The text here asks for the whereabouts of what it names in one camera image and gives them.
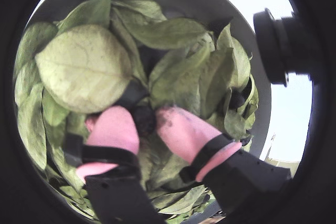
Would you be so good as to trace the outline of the pink-tipped black gripper finger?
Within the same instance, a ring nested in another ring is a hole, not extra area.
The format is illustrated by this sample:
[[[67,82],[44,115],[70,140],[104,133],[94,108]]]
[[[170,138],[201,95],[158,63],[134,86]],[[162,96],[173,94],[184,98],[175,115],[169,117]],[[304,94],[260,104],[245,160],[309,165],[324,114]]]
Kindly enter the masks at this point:
[[[86,143],[66,134],[64,154],[83,180],[101,223],[164,223],[140,184],[140,140],[130,112],[110,107],[88,121],[88,128]]]
[[[290,169],[261,161],[182,108],[162,108],[156,116],[160,138],[188,163],[181,179],[209,188],[227,215],[264,206],[291,180]]]

